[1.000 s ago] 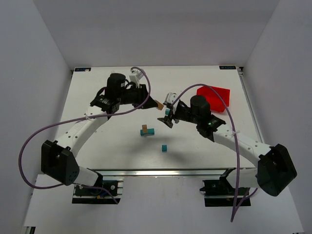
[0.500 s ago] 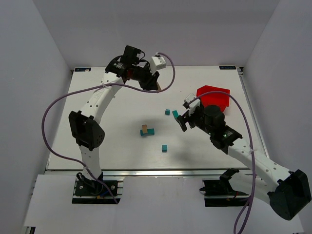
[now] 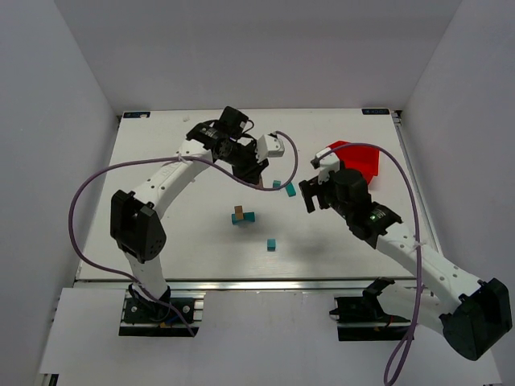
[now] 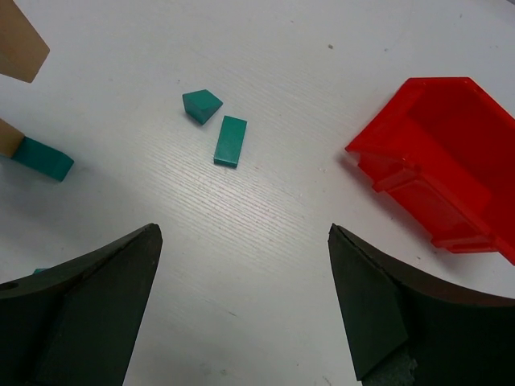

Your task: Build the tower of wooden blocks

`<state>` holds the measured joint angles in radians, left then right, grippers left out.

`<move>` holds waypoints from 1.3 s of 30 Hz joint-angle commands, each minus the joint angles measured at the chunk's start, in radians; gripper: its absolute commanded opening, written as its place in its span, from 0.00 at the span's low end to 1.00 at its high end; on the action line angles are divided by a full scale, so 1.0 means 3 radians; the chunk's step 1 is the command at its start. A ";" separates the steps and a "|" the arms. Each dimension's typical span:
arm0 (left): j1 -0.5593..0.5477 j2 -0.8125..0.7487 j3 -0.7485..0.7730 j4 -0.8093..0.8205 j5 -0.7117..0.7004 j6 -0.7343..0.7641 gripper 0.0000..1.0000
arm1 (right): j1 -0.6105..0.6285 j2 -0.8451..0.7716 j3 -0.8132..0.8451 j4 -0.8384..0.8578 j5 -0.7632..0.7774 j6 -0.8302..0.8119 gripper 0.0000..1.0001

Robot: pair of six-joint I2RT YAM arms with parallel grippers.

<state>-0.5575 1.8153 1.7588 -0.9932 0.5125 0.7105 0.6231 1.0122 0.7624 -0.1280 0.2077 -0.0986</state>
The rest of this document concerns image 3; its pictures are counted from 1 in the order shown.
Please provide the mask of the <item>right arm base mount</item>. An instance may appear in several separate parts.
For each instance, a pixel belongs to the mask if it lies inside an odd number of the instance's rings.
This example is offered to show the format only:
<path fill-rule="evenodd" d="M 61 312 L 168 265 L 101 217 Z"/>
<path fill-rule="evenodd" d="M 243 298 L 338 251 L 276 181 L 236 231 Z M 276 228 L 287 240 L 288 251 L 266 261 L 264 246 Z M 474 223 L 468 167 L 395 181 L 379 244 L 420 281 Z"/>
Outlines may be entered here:
<path fill-rule="evenodd" d="M 340 342 L 399 341 L 409 330 L 410 320 L 387 314 L 378 298 L 395 281 L 380 277 L 366 287 L 360 296 L 335 298 L 329 317 L 337 324 Z"/>

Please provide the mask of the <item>teal arch wood block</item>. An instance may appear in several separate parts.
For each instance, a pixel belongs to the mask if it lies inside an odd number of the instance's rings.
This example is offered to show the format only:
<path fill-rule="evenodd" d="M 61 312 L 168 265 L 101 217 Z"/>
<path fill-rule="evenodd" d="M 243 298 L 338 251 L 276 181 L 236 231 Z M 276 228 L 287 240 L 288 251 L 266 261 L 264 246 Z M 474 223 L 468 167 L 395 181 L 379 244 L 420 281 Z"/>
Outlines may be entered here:
<path fill-rule="evenodd" d="M 232 213 L 231 214 L 232 225 L 243 224 L 243 223 L 255 223 L 256 215 L 253 211 Z"/>

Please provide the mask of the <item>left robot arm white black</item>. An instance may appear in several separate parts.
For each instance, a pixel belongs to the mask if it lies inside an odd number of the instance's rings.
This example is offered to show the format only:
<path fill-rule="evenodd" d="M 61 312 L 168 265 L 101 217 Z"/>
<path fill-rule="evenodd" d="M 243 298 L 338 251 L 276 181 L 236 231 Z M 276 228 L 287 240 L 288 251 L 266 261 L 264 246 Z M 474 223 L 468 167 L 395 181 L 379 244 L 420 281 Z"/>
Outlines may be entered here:
<path fill-rule="evenodd" d="M 259 189 L 270 158 L 283 155 L 276 134 L 255 138 L 246 132 L 248 124 L 243 112 L 225 107 L 219 118 L 190 129 L 172 159 L 148 180 L 131 191 L 113 194 L 109 231 L 130 264 L 138 295 L 157 303 L 169 299 L 159 257 L 167 240 L 162 218 L 199 174 L 225 162 L 231 167 L 229 176 Z"/>

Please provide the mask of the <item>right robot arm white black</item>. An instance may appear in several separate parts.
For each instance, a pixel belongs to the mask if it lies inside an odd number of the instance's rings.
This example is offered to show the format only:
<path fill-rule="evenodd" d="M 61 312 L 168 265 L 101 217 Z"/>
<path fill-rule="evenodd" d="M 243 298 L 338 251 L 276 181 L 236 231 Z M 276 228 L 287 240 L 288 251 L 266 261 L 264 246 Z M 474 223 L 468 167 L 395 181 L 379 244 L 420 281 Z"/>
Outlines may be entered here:
<path fill-rule="evenodd" d="M 478 360 L 512 329 L 508 288 L 496 278 L 483 281 L 419 244 L 397 213 L 373 201 L 358 170 L 330 171 L 325 181 L 314 177 L 299 188 L 308 212 L 334 210 L 356 238 L 421 278 L 434 297 L 422 297 L 419 323 L 441 334 L 465 359 Z"/>

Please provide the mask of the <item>red plastic bin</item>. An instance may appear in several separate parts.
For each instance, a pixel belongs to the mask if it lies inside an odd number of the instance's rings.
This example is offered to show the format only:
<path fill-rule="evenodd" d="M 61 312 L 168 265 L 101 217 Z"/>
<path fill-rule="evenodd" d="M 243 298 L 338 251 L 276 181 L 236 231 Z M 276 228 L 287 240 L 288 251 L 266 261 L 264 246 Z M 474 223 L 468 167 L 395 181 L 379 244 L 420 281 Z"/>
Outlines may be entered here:
<path fill-rule="evenodd" d="M 344 147 L 335 152 L 347 168 L 361 172 L 369 185 L 379 175 L 379 150 L 369 146 Z"/>

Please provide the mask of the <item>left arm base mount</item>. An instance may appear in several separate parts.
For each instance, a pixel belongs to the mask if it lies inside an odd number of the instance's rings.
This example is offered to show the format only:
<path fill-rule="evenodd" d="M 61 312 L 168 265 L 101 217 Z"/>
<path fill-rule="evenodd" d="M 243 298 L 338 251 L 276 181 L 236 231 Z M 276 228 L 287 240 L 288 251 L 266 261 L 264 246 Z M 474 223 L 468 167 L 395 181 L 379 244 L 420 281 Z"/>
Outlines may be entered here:
<path fill-rule="evenodd" d="M 125 293 L 118 328 L 121 337 L 193 338 L 202 321 L 203 298 L 171 296 L 168 290 L 160 301 L 166 300 L 175 308 L 171 310 L 129 285 Z"/>

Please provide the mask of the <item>tan rectangular wood block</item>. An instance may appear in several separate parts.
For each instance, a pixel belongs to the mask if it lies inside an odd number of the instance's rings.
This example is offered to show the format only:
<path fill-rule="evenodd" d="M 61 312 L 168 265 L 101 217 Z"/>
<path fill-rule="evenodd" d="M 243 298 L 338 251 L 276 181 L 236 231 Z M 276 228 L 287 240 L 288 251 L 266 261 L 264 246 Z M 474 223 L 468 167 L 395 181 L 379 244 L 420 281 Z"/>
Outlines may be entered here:
<path fill-rule="evenodd" d="M 243 207 L 241 205 L 234 207 L 234 218 L 236 221 L 241 221 L 245 218 L 245 213 L 243 212 Z"/>

